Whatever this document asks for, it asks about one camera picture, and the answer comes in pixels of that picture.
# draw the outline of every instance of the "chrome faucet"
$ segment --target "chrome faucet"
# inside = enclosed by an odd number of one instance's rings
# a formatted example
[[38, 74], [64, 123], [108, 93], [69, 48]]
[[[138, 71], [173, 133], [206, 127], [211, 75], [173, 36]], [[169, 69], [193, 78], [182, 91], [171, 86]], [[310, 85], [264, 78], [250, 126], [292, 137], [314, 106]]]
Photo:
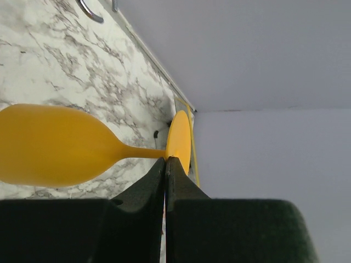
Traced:
[[[104, 19], [101, 16], [98, 16], [92, 12], [88, 6], [85, 4], [84, 0], [76, 0], [77, 4], [81, 8], [81, 10], [92, 20], [98, 23], [103, 23]], [[112, 11], [117, 12], [117, 0], [112, 0]]]

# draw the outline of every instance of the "white wall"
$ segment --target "white wall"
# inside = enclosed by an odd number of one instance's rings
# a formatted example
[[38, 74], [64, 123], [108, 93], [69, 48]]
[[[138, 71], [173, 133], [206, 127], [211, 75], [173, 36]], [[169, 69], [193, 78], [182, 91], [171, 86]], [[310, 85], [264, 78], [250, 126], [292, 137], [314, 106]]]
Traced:
[[290, 200], [322, 262], [351, 262], [351, 110], [198, 113], [195, 141], [208, 195]]
[[350, 0], [118, 0], [200, 112], [351, 108]]

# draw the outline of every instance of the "gray wall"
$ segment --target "gray wall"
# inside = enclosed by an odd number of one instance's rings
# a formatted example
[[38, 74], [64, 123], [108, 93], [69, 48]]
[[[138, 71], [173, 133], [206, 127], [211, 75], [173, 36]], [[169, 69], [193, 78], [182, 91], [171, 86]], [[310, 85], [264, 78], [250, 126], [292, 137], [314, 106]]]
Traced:
[[208, 195], [290, 200], [322, 262], [350, 262], [351, 110], [198, 113], [194, 129]]
[[198, 111], [351, 107], [350, 0], [118, 0]]

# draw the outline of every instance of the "yellow strip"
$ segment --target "yellow strip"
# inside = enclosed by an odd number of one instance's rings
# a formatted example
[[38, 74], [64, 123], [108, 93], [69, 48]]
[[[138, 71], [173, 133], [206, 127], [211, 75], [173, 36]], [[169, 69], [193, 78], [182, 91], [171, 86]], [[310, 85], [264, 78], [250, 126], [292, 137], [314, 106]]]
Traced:
[[197, 159], [196, 159], [196, 150], [195, 150], [195, 139], [194, 139], [194, 127], [193, 127], [193, 120], [191, 118], [191, 109], [190, 106], [181, 98], [176, 98], [178, 101], [180, 101], [182, 104], [186, 106], [186, 109], [188, 110], [188, 116], [189, 116], [189, 122], [190, 122], [190, 137], [191, 137], [191, 145], [193, 147], [193, 155], [194, 155], [194, 163], [195, 163], [195, 177], [196, 177], [196, 184], [198, 187], [200, 187], [200, 179], [199, 179], [199, 172], [197, 168]]

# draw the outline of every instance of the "white marble surface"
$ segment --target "white marble surface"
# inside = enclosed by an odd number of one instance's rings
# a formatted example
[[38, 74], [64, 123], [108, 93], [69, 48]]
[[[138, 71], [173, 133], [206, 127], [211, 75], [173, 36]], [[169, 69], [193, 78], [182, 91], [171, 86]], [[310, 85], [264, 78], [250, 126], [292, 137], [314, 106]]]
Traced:
[[[0, 109], [21, 102], [78, 108], [124, 143], [154, 148], [154, 131], [174, 115], [174, 95], [100, 3], [89, 7], [104, 24], [89, 20], [75, 0], [0, 1]], [[0, 182], [0, 198], [111, 198], [154, 162], [125, 159], [68, 188]]]

